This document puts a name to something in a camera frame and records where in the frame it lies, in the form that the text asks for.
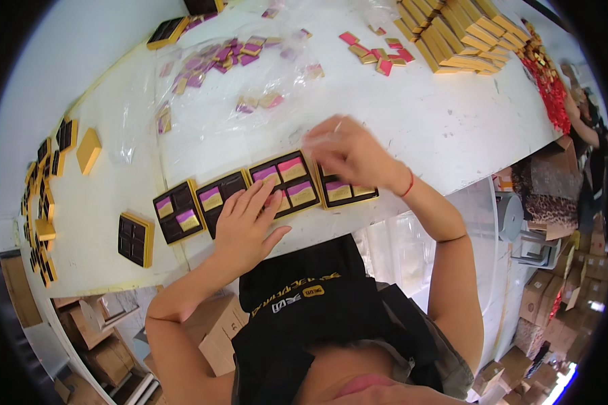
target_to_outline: pink wrapper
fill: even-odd
[[[194,73],[191,77],[186,81],[186,85],[189,87],[200,87],[203,85],[203,80],[205,79],[205,75],[203,73]]]
[[[241,48],[243,48],[242,44],[237,44],[236,46],[232,47],[232,54],[233,55],[238,55],[241,53]]]
[[[277,107],[282,101],[284,101],[284,96],[276,96],[267,108]]]
[[[227,55],[229,55],[230,52],[231,52],[230,48],[224,48],[221,51],[219,51],[219,53],[217,53],[217,55],[215,57],[218,58],[219,60],[225,60],[225,59],[227,59]]]
[[[256,172],[255,174],[252,175],[252,178],[255,180],[255,182],[258,182],[260,180],[264,180],[269,175],[270,176],[277,175],[277,168],[275,166],[270,166],[268,168],[265,168],[264,170],[260,170],[259,172]]]
[[[279,39],[279,41],[277,41],[276,39],[274,41],[266,41],[264,43],[264,48],[273,48],[279,45],[281,45],[281,38]]]
[[[197,25],[199,25],[202,22],[203,21],[200,18],[197,18],[196,20],[190,22],[189,24],[186,25],[185,30],[183,31],[183,34],[187,31],[189,31],[191,28],[196,27]]]
[[[292,48],[286,48],[282,52],[279,53],[282,59],[286,60],[295,60],[297,58],[297,54],[295,50]]]
[[[247,42],[254,42],[254,43],[259,43],[259,44],[263,45],[266,42],[266,39],[267,38],[262,37],[262,36],[253,35],[248,38]]]
[[[340,189],[341,187],[345,187],[347,183],[342,182],[330,182],[326,184],[327,191],[334,191]]]
[[[167,204],[171,204],[171,198],[167,197],[161,201],[158,201],[157,203],[155,203],[155,208],[157,208],[158,211],[160,211],[162,208],[164,208]]]
[[[207,190],[205,192],[202,192],[198,198],[200,198],[200,201],[205,202],[207,200],[209,200],[211,197],[215,196],[219,194],[219,188],[218,187],[214,187],[211,190]]]
[[[300,191],[309,189],[309,188],[311,188],[310,182],[304,182],[304,183],[294,185],[293,187],[289,187],[286,191],[288,191],[289,196],[294,196],[295,194],[299,193]]]
[[[353,35],[349,34],[348,32],[341,34],[340,38],[349,45],[353,45],[358,42],[358,38],[354,37]]]
[[[214,64],[214,69],[218,70],[219,72],[225,74],[227,73],[227,69],[223,68],[221,65],[219,65],[218,63]]]
[[[261,14],[261,16],[263,18],[275,18],[275,16],[277,15],[278,12],[279,12],[279,10],[276,8],[267,8],[266,11],[264,11],[264,13]]]
[[[176,77],[174,78],[174,84],[173,86],[177,85],[178,82],[180,81],[180,79],[182,79],[182,77],[185,76],[185,73],[179,73],[178,75],[176,75]]]
[[[193,58],[185,62],[185,69],[196,69],[198,68],[198,66],[201,65],[201,63],[203,63],[203,58],[201,58],[200,56],[194,56]]]
[[[257,52],[260,51],[262,47],[256,44],[245,44],[243,45],[243,48],[249,52]]]
[[[399,49],[397,51],[397,53],[399,53],[401,58],[403,58],[403,60],[406,62],[411,62],[414,60],[414,56],[411,53],[409,53],[408,50],[405,48]]]
[[[258,56],[252,56],[252,55],[246,55],[246,54],[243,54],[240,56],[240,62],[241,62],[241,65],[243,65],[243,66],[248,65],[249,63],[252,63],[252,62],[256,61],[257,59],[259,59]]]
[[[247,106],[245,104],[237,104],[236,112],[243,113],[243,114],[252,114],[253,112],[255,112],[255,109],[250,106]]]
[[[228,39],[227,41],[225,41],[223,43],[223,45],[226,46],[226,47],[228,47],[228,48],[234,48],[237,44],[238,44],[238,39],[237,38]]]
[[[302,159],[293,158],[291,160],[287,160],[285,162],[281,162],[281,163],[277,164],[277,167],[279,168],[280,172],[285,172],[288,169],[292,168],[293,166],[297,166],[297,165],[301,165],[301,164],[302,164]]]
[[[191,218],[192,216],[196,216],[196,214],[194,214],[193,209],[190,209],[189,211],[185,211],[182,214],[176,215],[176,219],[178,220],[179,223],[183,223],[186,220],[188,220],[189,218]]]

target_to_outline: red string bracelet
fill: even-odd
[[[410,171],[410,186],[408,187],[408,189],[406,190],[406,192],[403,193],[402,196],[399,196],[401,198],[405,198],[406,195],[408,195],[408,193],[410,192],[410,190],[412,190],[412,186],[414,185],[414,173],[412,173],[412,169],[408,167],[408,170]]]

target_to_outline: leopard print fabric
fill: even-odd
[[[531,158],[525,158],[511,166],[511,182],[513,191],[523,203],[525,220],[562,225],[574,230],[578,227],[576,200],[534,193]]]

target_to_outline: chocolate box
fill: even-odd
[[[212,239],[217,237],[217,222],[225,201],[235,192],[247,190],[249,186],[248,173],[241,169],[196,190],[196,200]]]
[[[58,279],[56,275],[56,268],[54,267],[54,263],[52,259],[49,259],[45,249],[39,250],[39,265],[41,267],[41,272],[44,273],[44,277],[49,282],[54,282]]]
[[[121,213],[117,232],[117,251],[131,262],[150,267],[153,261],[155,224],[131,213]]]
[[[37,152],[37,163],[39,169],[43,169],[45,165],[45,160],[49,158],[50,153],[52,152],[52,140],[50,138],[45,138],[45,140],[41,143]]]
[[[34,168],[37,168],[36,162],[31,162],[27,168],[27,174],[24,176],[25,186],[29,185],[33,181],[33,178],[35,177],[33,173]]]
[[[179,17],[163,21],[149,38],[146,47],[154,50],[165,45],[175,44],[190,20],[189,17]]]
[[[54,207],[56,204],[54,203],[54,197],[52,197],[52,191],[50,190],[49,186],[45,187],[43,197],[40,200],[40,205],[41,209],[43,210],[42,214],[45,214],[45,219],[47,219],[48,222],[52,222],[54,217]]]
[[[376,187],[345,183],[338,175],[327,172],[320,165],[317,165],[315,178],[320,195],[322,196],[322,206],[324,209],[332,209],[368,199],[379,198],[379,190]]]
[[[76,134],[78,131],[78,121],[76,119],[61,121],[59,129],[56,131],[56,144],[60,153],[69,152],[76,146]]]
[[[207,229],[196,203],[196,183],[188,179],[153,200],[155,215],[168,245]]]
[[[275,219],[320,205],[315,176],[309,170],[301,150],[252,166],[248,171],[251,183],[275,177],[277,182],[274,190],[284,192]]]

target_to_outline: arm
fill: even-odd
[[[304,149],[345,181],[388,189],[403,200],[437,241],[428,314],[475,373],[484,326],[477,296],[471,240],[457,209],[402,162],[392,158],[361,125],[334,116],[311,130]]]
[[[579,107],[576,106],[575,100],[569,92],[567,93],[567,96],[565,96],[563,104],[565,106],[565,112],[572,123],[572,127],[575,129],[576,133],[579,134],[579,137],[581,137],[585,143],[592,146],[592,148],[599,149],[599,134],[588,125],[585,125],[581,120],[581,111],[579,110]]]
[[[281,191],[270,195],[274,183],[256,182],[229,198],[217,223],[212,256],[162,290],[148,307],[146,336],[171,404],[231,401],[233,373],[215,377],[182,322],[203,300],[254,268],[290,231],[289,226],[278,227],[264,239],[283,197]],[[260,214],[268,198],[270,204]]]

